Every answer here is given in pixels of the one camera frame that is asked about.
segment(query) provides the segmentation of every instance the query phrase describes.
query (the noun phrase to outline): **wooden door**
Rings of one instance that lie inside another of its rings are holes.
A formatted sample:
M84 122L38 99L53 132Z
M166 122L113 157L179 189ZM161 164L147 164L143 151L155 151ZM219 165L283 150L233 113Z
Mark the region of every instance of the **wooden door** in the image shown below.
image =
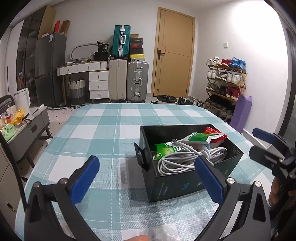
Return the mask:
M193 35L193 17L160 10L154 96L187 96L192 68Z

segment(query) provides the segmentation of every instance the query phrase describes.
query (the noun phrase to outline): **door frame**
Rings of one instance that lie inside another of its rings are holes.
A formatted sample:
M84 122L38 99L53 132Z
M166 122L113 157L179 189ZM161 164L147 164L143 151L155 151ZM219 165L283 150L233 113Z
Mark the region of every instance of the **door frame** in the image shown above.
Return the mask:
M191 74L192 74L192 65L193 65L193 54L194 54L194 43L195 43L195 17L189 16L187 14L177 12L171 9L158 7L157 12L157 24L156 24L156 35L155 35L155 45L154 45L154 57L153 57L153 72L152 72L152 81L151 81L151 95L154 96L154 85L155 85L155 75L156 75L156 63L157 63L157 51L158 51L158 38L159 38L159 26L160 26L160 12L161 10L181 14L183 16L192 18L193 20L193 36L192 36L192 50L191 50L191 60L190 60L190 70L189 70L189 79L187 84L187 93L186 97L188 97L189 94L189 86L191 81Z

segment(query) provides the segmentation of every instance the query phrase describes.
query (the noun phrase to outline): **white cable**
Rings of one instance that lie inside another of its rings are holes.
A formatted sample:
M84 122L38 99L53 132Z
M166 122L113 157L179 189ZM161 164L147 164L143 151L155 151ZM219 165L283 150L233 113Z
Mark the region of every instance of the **white cable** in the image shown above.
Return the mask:
M214 164L224 160L227 155L227 149L224 147L217 147L211 150L202 149L198 152L191 146L188 146L182 142L175 141L174 143L177 146L182 146L186 151L174 152L162 157L157 163L157 171L161 175L185 172L190 169L194 169L194 161L199 156L204 156L206 160L213 166ZM193 163L189 165L180 164L187 161L192 161Z

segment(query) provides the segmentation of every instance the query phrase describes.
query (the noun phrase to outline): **silver suitcase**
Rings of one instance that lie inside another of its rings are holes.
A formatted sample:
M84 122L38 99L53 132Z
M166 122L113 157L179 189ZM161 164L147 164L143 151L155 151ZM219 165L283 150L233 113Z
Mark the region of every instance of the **silver suitcase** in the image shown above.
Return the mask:
M109 62L109 99L126 99L127 60L114 59Z
M147 62L131 61L128 63L128 77L126 83L126 98L128 103L145 103L148 84Z

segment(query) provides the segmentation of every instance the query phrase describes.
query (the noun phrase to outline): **teal suitcase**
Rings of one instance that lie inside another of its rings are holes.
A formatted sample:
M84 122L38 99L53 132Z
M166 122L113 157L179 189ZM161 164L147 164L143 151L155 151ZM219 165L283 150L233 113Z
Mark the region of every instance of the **teal suitcase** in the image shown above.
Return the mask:
M130 25L115 25L112 54L116 57L128 57Z

